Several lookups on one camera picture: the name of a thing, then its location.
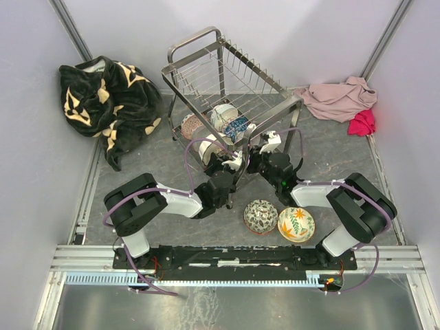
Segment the white scalloped bowl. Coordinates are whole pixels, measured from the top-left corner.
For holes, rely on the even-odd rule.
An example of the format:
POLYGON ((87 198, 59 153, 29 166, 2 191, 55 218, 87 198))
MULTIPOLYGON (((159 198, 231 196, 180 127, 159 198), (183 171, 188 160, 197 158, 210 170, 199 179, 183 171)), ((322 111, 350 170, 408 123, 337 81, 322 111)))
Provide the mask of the white scalloped bowl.
POLYGON ((200 136, 194 135, 192 141, 194 141, 192 148, 195 151, 195 159, 203 165, 207 165, 210 161, 211 154, 220 149, 220 147, 212 142, 217 141, 217 138, 213 134, 208 135, 204 133, 200 136))

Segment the black leaf patterned bowl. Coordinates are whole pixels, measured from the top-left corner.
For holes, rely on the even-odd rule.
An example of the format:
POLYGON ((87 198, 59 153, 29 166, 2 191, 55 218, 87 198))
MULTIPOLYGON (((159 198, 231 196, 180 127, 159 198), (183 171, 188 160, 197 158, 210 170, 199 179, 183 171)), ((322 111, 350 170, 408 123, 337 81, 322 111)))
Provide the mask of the black leaf patterned bowl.
POLYGON ((275 228, 278 222, 278 212, 269 201, 256 199, 245 207, 243 222, 255 234, 268 234, 275 228))

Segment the blue triangle patterned bowl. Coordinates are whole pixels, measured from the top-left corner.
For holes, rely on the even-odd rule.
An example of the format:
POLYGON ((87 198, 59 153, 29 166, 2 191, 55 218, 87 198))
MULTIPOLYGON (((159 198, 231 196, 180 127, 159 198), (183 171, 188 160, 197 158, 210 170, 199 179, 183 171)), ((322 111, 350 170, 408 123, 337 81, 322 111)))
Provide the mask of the blue triangle patterned bowl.
POLYGON ((223 132, 233 142, 236 142, 242 137, 249 124, 250 122, 246 117, 239 116, 228 123, 223 132))

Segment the plain white bowl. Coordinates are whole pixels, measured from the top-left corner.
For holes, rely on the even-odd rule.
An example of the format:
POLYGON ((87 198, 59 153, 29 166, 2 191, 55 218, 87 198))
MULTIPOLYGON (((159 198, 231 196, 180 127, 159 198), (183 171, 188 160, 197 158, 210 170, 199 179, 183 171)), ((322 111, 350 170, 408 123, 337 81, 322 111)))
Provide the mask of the plain white bowl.
POLYGON ((225 125, 238 116, 238 109, 231 104, 219 104, 211 111, 210 121, 213 127, 221 131, 225 125))

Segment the stainless steel dish rack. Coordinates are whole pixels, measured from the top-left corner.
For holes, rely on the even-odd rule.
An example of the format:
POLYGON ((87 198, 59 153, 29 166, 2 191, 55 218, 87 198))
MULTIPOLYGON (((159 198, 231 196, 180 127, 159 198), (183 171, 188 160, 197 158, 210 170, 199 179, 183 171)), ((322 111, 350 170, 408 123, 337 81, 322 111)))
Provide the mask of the stainless steel dish rack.
POLYGON ((248 174, 246 169, 250 149, 262 145, 261 134, 276 131, 281 144, 274 152, 289 155, 293 136, 299 132, 302 99, 289 93, 218 28, 206 27, 175 43, 167 53, 167 60, 162 78, 173 92, 168 123, 174 140, 183 146, 193 145, 194 141, 182 135, 181 125, 188 114, 195 114, 203 126, 192 138, 213 134, 217 141, 212 142, 220 147, 214 153, 225 157, 225 161, 231 160, 233 153, 242 154, 242 165, 234 174, 236 187, 259 175, 248 174), (233 105, 238 109, 237 117, 244 116, 250 122, 236 142, 224 134, 226 125, 218 131, 211 124, 211 111, 222 104, 233 105))

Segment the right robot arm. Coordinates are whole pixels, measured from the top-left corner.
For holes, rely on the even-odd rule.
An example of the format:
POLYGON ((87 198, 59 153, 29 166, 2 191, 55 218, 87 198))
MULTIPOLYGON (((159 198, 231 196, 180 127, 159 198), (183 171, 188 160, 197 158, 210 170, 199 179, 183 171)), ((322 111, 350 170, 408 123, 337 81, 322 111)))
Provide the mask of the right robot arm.
POLYGON ((322 268, 331 269, 347 250, 370 244, 391 228, 397 216, 394 203, 362 174, 332 181, 301 180, 297 172, 303 159, 293 165, 288 154, 262 149, 250 149, 247 172, 263 177, 284 206, 331 208, 338 216, 340 226, 320 242, 322 247, 315 253, 322 268))

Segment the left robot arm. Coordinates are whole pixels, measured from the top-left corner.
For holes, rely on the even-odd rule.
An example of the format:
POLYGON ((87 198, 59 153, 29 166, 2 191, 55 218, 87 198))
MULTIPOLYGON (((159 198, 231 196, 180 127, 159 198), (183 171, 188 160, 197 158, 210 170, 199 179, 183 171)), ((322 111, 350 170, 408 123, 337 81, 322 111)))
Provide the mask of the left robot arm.
POLYGON ((215 170, 193 192, 169 188, 157 182, 152 174, 142 174, 104 197, 107 214, 103 222, 111 220, 110 225, 128 250, 129 261, 144 268, 152 260, 144 227, 160 214, 203 219, 227 205, 229 195, 236 191, 234 172, 240 168, 241 161, 241 154, 233 153, 226 162, 232 170, 215 170))

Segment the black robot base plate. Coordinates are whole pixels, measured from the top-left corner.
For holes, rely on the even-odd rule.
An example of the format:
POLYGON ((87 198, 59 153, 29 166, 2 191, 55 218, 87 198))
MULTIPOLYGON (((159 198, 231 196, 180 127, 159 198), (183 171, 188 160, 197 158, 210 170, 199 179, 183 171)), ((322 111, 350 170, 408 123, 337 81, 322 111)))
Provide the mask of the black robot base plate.
POLYGON ((144 274, 152 271, 160 280, 301 280, 307 271, 335 271, 358 268, 355 254, 339 257, 323 249, 293 245, 276 247, 195 247, 161 245, 130 261, 124 248, 114 250, 113 269, 129 270, 134 265, 144 274))

